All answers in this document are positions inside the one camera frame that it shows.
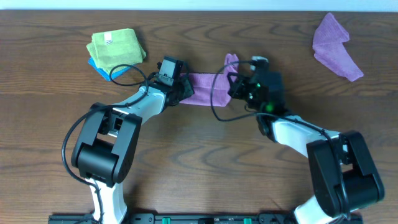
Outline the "purple cloth with tag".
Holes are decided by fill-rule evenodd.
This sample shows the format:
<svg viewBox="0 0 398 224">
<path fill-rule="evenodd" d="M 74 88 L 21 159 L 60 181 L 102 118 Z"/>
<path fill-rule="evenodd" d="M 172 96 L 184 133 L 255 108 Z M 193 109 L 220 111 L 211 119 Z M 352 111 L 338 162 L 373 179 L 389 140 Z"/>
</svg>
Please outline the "purple cloth with tag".
<svg viewBox="0 0 398 224">
<path fill-rule="evenodd" d="M 220 73 L 216 79 L 213 89 L 213 105 L 225 107 L 231 97 L 228 95 L 229 82 L 227 74 L 229 72 L 238 72 L 238 64 L 230 65 Z M 195 93 L 180 103 L 187 105 L 210 106 L 211 87 L 216 74 L 212 73 L 190 73 L 189 79 L 193 85 Z"/>
</svg>

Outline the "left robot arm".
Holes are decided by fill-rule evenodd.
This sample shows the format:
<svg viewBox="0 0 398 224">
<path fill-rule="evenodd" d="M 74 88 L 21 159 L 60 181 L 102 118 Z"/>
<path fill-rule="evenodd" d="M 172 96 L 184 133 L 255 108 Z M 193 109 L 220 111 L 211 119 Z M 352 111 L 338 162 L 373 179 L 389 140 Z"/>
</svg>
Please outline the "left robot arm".
<svg viewBox="0 0 398 224">
<path fill-rule="evenodd" d="M 138 91 L 113 105 L 95 103 L 78 120 L 82 129 L 75 143 L 71 164 L 79 179 L 91 189 L 96 223 L 121 223 L 127 212 L 123 181 L 134 160 L 141 126 L 168 106 L 194 94 L 189 78 L 157 77 L 145 80 Z"/>
</svg>

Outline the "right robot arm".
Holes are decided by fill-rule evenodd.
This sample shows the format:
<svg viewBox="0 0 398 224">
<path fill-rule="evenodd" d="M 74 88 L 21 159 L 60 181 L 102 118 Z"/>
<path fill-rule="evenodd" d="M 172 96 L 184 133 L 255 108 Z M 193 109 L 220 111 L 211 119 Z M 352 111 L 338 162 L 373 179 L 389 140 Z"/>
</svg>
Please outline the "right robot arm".
<svg viewBox="0 0 398 224">
<path fill-rule="evenodd" d="M 363 135 L 329 131 L 285 107 L 281 75 L 229 73 L 229 96 L 253 109 L 260 132 L 308 159 L 314 195 L 294 210 L 296 223 L 347 221 L 351 212 L 378 203 L 385 190 Z"/>
</svg>

